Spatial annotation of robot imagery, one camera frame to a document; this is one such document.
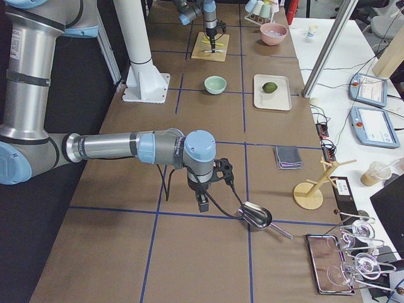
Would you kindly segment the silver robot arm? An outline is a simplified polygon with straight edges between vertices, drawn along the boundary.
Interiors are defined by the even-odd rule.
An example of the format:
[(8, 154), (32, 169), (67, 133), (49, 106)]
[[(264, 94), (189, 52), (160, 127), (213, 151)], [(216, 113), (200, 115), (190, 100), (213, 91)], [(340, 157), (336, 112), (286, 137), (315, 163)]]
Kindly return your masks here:
[(216, 14), (216, 2), (214, 0), (195, 1), (188, 4), (186, 0), (172, 1), (178, 12), (178, 17), (183, 25), (188, 25), (199, 16), (203, 17), (205, 35), (211, 47), (211, 53), (216, 52), (216, 34), (218, 29), (218, 19)]
[(135, 157), (187, 170), (199, 210), (208, 210), (216, 143), (207, 131), (163, 131), (79, 135), (44, 129), (56, 39), (98, 35), (95, 1), (8, 1), (13, 24), (3, 123), (1, 183), (13, 185), (56, 167), (89, 159)]

